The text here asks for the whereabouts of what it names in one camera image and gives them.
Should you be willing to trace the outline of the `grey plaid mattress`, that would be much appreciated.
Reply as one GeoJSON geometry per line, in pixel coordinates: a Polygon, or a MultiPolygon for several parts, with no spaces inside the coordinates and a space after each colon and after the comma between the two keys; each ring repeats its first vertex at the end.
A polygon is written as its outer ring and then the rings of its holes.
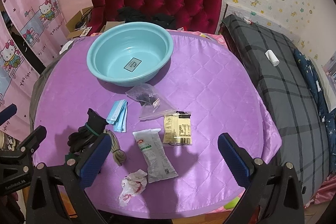
{"type": "Polygon", "coordinates": [[[296,47],[284,34],[248,24],[234,14],[222,23],[281,136],[277,163],[294,164],[303,202],[308,203],[329,175],[329,145],[317,105],[294,59],[296,47]],[[276,67],[266,58],[267,50],[280,60],[276,67]]]}

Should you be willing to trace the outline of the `brown cardboard box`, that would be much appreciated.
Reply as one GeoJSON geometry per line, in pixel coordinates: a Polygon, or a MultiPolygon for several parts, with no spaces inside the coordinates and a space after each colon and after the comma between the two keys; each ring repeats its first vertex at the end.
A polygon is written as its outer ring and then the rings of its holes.
{"type": "Polygon", "coordinates": [[[70,20],[68,20],[66,27],[69,31],[67,39],[79,37],[91,19],[93,7],[86,7],[80,9],[70,20]]]}

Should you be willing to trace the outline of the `red tufted velvet sofa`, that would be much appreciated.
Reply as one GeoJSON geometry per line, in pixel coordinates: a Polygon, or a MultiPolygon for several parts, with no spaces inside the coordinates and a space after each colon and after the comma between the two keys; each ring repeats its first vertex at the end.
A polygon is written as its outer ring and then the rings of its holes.
{"type": "Polygon", "coordinates": [[[118,20],[118,11],[131,7],[147,17],[166,14],[175,18],[177,28],[215,33],[222,0],[92,0],[90,32],[99,32],[106,22],[118,20]]]}

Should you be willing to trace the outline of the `navy patterned pillow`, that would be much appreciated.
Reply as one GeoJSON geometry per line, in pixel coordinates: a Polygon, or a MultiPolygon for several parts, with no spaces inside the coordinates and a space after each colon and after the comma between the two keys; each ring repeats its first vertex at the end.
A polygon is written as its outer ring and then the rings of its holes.
{"type": "Polygon", "coordinates": [[[329,111],[324,97],[320,80],[313,63],[307,59],[298,49],[293,50],[297,66],[317,105],[318,115],[325,124],[329,142],[331,166],[335,166],[335,109],[329,111]]]}

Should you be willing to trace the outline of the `black clothes on sofa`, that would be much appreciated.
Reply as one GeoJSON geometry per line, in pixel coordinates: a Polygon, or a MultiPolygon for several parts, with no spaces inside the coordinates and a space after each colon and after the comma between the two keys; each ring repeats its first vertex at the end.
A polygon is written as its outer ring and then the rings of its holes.
{"type": "Polygon", "coordinates": [[[117,12],[118,12],[117,20],[124,21],[125,23],[148,22],[169,30],[177,29],[176,19],[171,15],[159,13],[153,16],[149,16],[131,7],[122,7],[118,9],[117,12]]]}

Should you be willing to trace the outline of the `grey white snack packet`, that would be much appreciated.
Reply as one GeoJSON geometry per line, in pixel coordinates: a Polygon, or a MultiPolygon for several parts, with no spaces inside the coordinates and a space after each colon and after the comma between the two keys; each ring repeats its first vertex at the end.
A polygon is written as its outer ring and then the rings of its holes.
{"type": "Polygon", "coordinates": [[[159,137],[160,128],[133,132],[135,141],[147,163],[148,183],[178,177],[177,171],[167,158],[159,137]]]}

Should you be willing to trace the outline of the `light blue plastic basin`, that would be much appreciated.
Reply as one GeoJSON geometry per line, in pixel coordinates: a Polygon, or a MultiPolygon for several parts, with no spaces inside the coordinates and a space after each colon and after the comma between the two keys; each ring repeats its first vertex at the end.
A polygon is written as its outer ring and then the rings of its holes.
{"type": "Polygon", "coordinates": [[[151,80],[169,62],[171,34],[153,23],[131,22],[113,27],[92,43],[87,66],[96,78],[121,87],[151,80]]]}

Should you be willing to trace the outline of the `pink cartoon cat curtain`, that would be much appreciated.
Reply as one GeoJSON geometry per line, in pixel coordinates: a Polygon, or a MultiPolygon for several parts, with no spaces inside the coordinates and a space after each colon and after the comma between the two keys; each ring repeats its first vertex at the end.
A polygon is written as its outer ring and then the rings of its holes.
{"type": "MultiPolygon", "coordinates": [[[[48,66],[67,42],[68,30],[58,0],[1,0],[10,20],[37,58],[48,66]]],[[[29,107],[39,75],[1,21],[1,109],[17,113],[1,131],[22,141],[30,133],[29,107]]]]}

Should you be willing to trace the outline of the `white red plastic bag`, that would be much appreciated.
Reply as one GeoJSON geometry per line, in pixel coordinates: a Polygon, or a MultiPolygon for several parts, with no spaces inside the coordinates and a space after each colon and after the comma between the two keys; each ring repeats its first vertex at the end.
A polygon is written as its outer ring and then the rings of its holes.
{"type": "Polygon", "coordinates": [[[128,174],[122,179],[122,192],[118,201],[121,207],[125,207],[130,199],[141,194],[147,186],[147,173],[141,169],[128,174]]]}

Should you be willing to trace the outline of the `beige snack packet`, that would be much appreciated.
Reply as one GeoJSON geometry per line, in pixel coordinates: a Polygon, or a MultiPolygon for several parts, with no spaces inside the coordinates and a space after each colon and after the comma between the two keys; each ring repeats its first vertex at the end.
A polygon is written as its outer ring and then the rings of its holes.
{"type": "Polygon", "coordinates": [[[191,114],[177,111],[165,115],[163,143],[169,145],[192,145],[191,114]]]}

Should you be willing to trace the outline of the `white cylindrical bottle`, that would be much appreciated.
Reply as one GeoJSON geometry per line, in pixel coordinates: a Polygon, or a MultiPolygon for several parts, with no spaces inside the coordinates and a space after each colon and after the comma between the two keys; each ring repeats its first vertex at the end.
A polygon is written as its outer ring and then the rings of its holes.
{"type": "Polygon", "coordinates": [[[267,50],[265,52],[265,56],[266,58],[270,61],[270,63],[276,67],[277,65],[279,65],[280,60],[277,58],[277,56],[273,53],[272,50],[267,50]]]}

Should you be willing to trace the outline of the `purple quilted table cover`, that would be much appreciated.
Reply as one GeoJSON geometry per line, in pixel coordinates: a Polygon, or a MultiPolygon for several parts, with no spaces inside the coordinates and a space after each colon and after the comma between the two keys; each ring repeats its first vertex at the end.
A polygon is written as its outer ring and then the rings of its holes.
{"type": "MultiPolygon", "coordinates": [[[[126,161],[118,166],[109,156],[91,187],[94,205],[104,211],[142,218],[179,218],[208,213],[237,197],[242,188],[218,150],[218,137],[227,132],[252,157],[269,162],[282,144],[278,130],[240,61],[209,39],[173,32],[170,61],[151,80],[157,91],[179,111],[191,115],[191,145],[166,145],[165,154],[178,177],[148,184],[122,207],[121,182],[147,165],[133,133],[163,130],[163,118],[140,121],[141,105],[127,102],[126,131],[118,133],[126,161]]],[[[94,38],[79,39],[63,54],[46,82],[35,125],[47,135],[34,153],[34,163],[61,165],[69,152],[71,133],[87,121],[88,109],[107,117],[126,89],[99,81],[87,66],[94,38]]]]}

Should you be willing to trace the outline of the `clear zip bag dark contents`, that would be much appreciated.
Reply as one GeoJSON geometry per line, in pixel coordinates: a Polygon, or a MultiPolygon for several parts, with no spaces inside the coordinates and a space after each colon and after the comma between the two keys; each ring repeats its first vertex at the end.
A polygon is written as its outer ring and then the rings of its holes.
{"type": "Polygon", "coordinates": [[[141,105],[140,121],[154,120],[176,113],[177,109],[150,84],[132,87],[126,95],[141,105]]]}

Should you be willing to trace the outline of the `black and green glove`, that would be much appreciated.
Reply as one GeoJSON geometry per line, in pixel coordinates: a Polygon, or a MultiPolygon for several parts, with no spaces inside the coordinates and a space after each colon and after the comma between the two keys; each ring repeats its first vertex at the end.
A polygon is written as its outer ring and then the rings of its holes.
{"type": "Polygon", "coordinates": [[[104,132],[108,122],[91,108],[88,109],[88,120],[68,137],[70,153],[81,152],[88,145],[93,144],[104,132]]]}

